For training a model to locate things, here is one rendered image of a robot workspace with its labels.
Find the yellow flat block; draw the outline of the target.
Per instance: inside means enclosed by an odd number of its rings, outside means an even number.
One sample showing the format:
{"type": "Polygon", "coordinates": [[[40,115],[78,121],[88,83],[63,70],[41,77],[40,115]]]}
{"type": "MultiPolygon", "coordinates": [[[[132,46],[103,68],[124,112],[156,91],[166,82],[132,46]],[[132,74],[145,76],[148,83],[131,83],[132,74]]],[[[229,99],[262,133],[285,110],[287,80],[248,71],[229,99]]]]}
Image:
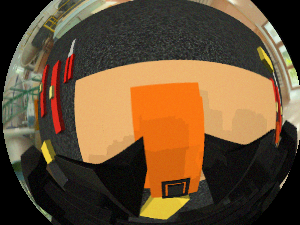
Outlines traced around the yellow flat block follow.
{"type": "Polygon", "coordinates": [[[170,218],[177,210],[181,209],[188,200],[190,200],[188,194],[187,196],[173,198],[150,196],[141,208],[141,216],[166,220],[166,218],[170,218]]]}
{"type": "Polygon", "coordinates": [[[262,62],[265,64],[265,67],[267,67],[267,70],[273,74],[272,63],[271,60],[269,60],[268,55],[265,55],[262,47],[256,48],[256,50],[258,50],[260,59],[262,59],[262,62]]]}
{"type": "Polygon", "coordinates": [[[44,153],[45,161],[48,162],[48,164],[52,164],[52,161],[54,161],[54,150],[53,145],[50,143],[50,140],[45,140],[44,144],[42,144],[41,147],[42,153],[44,153]]]}

